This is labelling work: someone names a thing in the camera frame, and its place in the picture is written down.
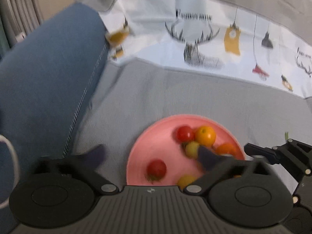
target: pink plate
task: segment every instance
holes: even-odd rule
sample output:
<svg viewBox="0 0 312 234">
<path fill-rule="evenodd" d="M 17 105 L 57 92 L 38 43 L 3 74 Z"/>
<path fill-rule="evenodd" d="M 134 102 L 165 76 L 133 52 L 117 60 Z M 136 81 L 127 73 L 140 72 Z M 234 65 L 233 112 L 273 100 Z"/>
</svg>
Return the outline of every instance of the pink plate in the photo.
<svg viewBox="0 0 312 234">
<path fill-rule="evenodd" d="M 180 126 L 193 129 L 210 126 L 216 131 L 215 147 L 231 143 L 236 148 L 236 158 L 244 160 L 242 148 L 235 137 L 217 122 L 202 116 L 182 114 L 161 119 L 147 128 L 137 139 L 130 152 L 127 163 L 127 184 L 131 186 L 171 186 L 176 185 L 184 174 L 200 177 L 203 170 L 196 160 L 189 159 L 174 139 Z M 162 159 L 167 166 L 166 176 L 153 184 L 146 180 L 147 165 L 153 159 Z"/>
</svg>

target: white cable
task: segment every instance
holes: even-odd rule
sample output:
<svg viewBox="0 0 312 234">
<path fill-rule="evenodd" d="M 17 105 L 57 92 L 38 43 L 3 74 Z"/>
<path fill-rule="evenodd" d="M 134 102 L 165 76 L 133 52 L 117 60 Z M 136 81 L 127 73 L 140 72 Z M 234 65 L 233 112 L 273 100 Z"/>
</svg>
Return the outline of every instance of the white cable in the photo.
<svg viewBox="0 0 312 234">
<path fill-rule="evenodd" d="M 13 182 L 13 189 L 17 185 L 20 176 L 20 168 L 18 164 L 18 156 L 16 151 L 12 145 L 12 143 L 6 139 L 3 135 L 0 135 L 0 143 L 5 143 L 10 151 L 12 161 L 13 161 L 13 171 L 14 171 L 14 182 Z M 0 203 L 0 209 L 5 208 L 9 205 L 9 198 L 7 198 L 4 202 Z"/>
</svg>

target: printed deer head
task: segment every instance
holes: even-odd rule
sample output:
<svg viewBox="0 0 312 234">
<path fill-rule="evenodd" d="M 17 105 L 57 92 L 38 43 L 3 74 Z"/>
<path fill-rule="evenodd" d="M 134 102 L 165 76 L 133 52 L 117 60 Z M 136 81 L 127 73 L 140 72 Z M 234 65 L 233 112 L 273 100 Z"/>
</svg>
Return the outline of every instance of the printed deer head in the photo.
<svg viewBox="0 0 312 234">
<path fill-rule="evenodd" d="M 310 65 L 308 66 L 308 68 L 306 68 L 306 67 L 303 65 L 302 61 L 301 61 L 300 63 L 298 62 L 298 57 L 299 57 L 299 56 L 297 56 L 297 58 L 296 58 L 296 64 L 297 64 L 297 66 L 298 66 L 299 68 L 302 68 L 302 69 L 305 71 L 305 73 L 311 78 L 312 69 L 311 69 Z"/>
<path fill-rule="evenodd" d="M 218 34 L 220 29 L 216 32 L 216 34 L 213 34 L 213 29 L 210 24 L 210 34 L 207 36 L 204 35 L 204 31 L 202 31 L 202 36 L 201 38 L 195 39 L 194 43 L 188 43 L 185 38 L 183 37 L 183 29 L 179 34 L 176 33 L 175 31 L 175 25 L 178 23 L 178 21 L 175 21 L 172 25 L 171 28 L 169 29 L 166 22 L 165 26 L 170 34 L 170 36 L 177 40 L 178 42 L 186 43 L 185 44 L 185 49 L 184 49 L 184 61 L 185 63 L 189 64 L 190 66 L 202 66 L 204 68 L 222 68 L 224 66 L 223 62 L 221 59 L 216 58 L 216 57 L 209 57 L 205 58 L 205 56 L 201 53 L 198 52 L 198 46 L 201 44 L 205 44 L 213 40 Z"/>
</svg>

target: blue upholstery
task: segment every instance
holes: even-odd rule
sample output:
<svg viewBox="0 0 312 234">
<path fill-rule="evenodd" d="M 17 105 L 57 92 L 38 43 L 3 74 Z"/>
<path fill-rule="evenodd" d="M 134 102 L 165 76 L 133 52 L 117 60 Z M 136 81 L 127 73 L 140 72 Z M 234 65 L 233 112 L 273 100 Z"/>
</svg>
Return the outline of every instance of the blue upholstery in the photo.
<svg viewBox="0 0 312 234">
<path fill-rule="evenodd" d="M 79 123 L 103 71 L 104 34 L 97 12 L 74 4 L 45 22 L 1 61 L 0 134 L 18 153 L 22 179 L 40 156 L 63 156 L 77 106 L 82 104 Z M 11 156 L 2 144 L 0 184 L 2 202 L 13 184 Z M 0 209 L 0 234 L 15 226 L 10 209 Z"/>
</svg>

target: tomato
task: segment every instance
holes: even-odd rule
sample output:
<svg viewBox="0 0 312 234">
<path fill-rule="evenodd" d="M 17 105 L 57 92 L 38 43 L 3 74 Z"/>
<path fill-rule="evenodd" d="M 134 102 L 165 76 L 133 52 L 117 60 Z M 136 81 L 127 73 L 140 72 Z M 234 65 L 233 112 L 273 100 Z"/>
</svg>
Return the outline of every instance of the tomato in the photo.
<svg viewBox="0 0 312 234">
<path fill-rule="evenodd" d="M 195 180 L 197 180 L 196 177 L 186 174 L 186 175 L 183 175 L 177 181 L 177 185 L 180 187 L 181 190 L 183 190 L 185 187 L 187 187 L 189 184 L 193 183 Z"/>
<path fill-rule="evenodd" d="M 179 127 L 176 138 L 179 143 L 191 142 L 194 140 L 194 131 L 189 126 Z"/>
<path fill-rule="evenodd" d="M 212 127 L 202 126 L 195 132 L 195 141 L 211 148 L 216 141 L 216 132 Z"/>
<path fill-rule="evenodd" d="M 190 159 L 197 159 L 198 148 L 200 144 L 198 142 L 192 141 L 185 146 L 185 154 Z"/>
<path fill-rule="evenodd" d="M 236 149 L 234 145 L 230 143 L 221 144 L 219 147 L 216 148 L 216 154 L 224 155 L 229 154 L 232 156 L 236 156 Z"/>
<path fill-rule="evenodd" d="M 147 180 L 149 181 L 159 181 L 161 180 L 167 172 L 167 166 L 161 159 L 152 160 L 147 166 Z"/>
</svg>

